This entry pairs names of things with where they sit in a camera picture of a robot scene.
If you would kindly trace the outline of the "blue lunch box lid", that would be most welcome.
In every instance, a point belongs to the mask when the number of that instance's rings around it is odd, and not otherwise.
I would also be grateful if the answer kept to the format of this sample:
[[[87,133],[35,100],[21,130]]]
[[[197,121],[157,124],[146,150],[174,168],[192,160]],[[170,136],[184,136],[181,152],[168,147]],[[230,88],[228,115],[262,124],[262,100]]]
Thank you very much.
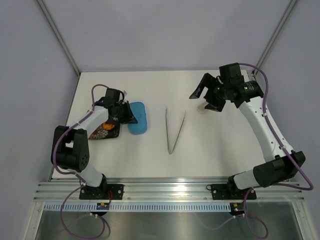
[[[137,120],[137,123],[130,123],[128,130],[133,135],[144,134],[148,129],[147,114],[145,105],[142,102],[132,102],[129,104],[130,109]]]

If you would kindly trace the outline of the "metal serving tongs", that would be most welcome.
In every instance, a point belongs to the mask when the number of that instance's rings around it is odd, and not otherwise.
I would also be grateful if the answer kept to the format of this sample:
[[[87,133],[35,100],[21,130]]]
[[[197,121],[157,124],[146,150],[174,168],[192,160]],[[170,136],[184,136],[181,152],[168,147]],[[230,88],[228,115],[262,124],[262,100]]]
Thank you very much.
[[[177,148],[178,141],[182,134],[182,131],[186,122],[187,110],[186,109],[184,110],[182,119],[180,121],[178,128],[176,128],[175,125],[172,125],[172,121],[170,119],[170,110],[167,107],[165,108],[164,117],[165,117],[165,136],[166,136],[167,153],[169,155],[172,155]]]

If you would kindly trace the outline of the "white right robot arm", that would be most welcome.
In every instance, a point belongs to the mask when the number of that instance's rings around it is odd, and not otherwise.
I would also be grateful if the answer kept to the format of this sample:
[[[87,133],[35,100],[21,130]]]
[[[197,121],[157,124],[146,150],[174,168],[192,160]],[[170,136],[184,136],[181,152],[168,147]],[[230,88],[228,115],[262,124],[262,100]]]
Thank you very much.
[[[228,178],[224,190],[232,199],[239,198],[249,188],[266,188],[297,174],[306,157],[285,141],[277,127],[269,128],[268,123],[273,123],[273,118],[263,107],[264,93],[256,81],[245,81],[240,73],[236,73],[229,81],[221,83],[205,73],[190,99],[198,99],[204,89],[207,89],[204,96],[207,110],[221,112],[226,101],[234,103],[251,126],[265,160],[251,170]]]

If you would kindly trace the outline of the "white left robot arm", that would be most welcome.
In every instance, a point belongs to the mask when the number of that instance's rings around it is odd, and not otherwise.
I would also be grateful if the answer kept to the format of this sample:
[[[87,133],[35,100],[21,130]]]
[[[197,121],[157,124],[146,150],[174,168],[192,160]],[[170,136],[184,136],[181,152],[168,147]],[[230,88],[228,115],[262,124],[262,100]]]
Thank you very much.
[[[92,109],[71,126],[59,125],[54,130],[51,163],[62,175],[74,175],[81,183],[81,200],[122,200],[124,185],[108,183],[107,177],[90,163],[88,139],[107,121],[115,124],[136,124],[128,101],[97,101]]]

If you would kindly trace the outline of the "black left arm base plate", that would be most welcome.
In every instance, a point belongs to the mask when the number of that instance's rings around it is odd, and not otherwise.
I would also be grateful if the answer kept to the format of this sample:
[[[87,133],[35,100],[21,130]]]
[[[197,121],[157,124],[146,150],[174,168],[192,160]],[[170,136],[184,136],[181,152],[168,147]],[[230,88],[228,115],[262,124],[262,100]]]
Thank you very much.
[[[122,200],[123,184],[107,184],[106,187],[85,186],[80,190],[80,200]]]

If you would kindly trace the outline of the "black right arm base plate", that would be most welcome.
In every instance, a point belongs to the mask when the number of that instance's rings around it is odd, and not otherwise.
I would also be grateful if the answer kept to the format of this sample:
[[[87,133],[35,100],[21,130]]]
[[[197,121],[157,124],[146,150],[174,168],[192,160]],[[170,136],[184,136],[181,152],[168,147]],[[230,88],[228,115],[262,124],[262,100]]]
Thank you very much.
[[[229,189],[227,184],[207,184],[206,189],[211,192],[213,200],[244,200],[247,189]]]

